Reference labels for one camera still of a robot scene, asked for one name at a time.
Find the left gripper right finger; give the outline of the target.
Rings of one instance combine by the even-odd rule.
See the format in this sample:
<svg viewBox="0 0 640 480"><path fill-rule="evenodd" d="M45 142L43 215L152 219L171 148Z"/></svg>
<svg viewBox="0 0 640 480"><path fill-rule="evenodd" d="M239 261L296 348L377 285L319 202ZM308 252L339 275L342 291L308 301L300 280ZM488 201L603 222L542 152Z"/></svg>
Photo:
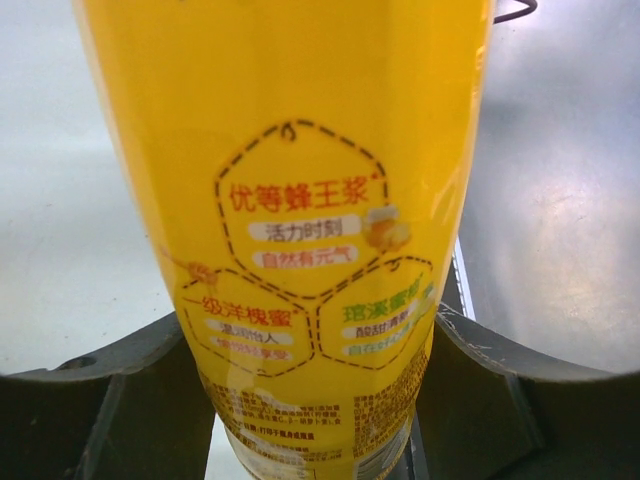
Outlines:
<svg viewBox="0 0 640 480"><path fill-rule="evenodd" d="M441 306L411 479L636 479L639 375L566 362Z"/></svg>

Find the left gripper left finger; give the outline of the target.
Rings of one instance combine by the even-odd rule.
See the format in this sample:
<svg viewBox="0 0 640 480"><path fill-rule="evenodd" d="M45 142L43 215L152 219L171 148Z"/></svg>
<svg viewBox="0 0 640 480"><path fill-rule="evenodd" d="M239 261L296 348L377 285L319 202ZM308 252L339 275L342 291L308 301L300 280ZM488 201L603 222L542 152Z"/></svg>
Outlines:
<svg viewBox="0 0 640 480"><path fill-rule="evenodd" d="M175 314L1 378L4 479L202 479L215 411Z"/></svg>

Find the yellow juice bottle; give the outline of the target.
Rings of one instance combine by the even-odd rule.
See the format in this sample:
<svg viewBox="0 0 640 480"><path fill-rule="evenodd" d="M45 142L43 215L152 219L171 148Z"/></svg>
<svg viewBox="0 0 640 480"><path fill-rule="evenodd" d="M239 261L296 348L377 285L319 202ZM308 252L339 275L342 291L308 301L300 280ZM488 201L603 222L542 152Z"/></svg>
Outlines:
<svg viewBox="0 0 640 480"><path fill-rule="evenodd" d="M408 443L474 149L490 1L78 1L204 388L257 479Z"/></svg>

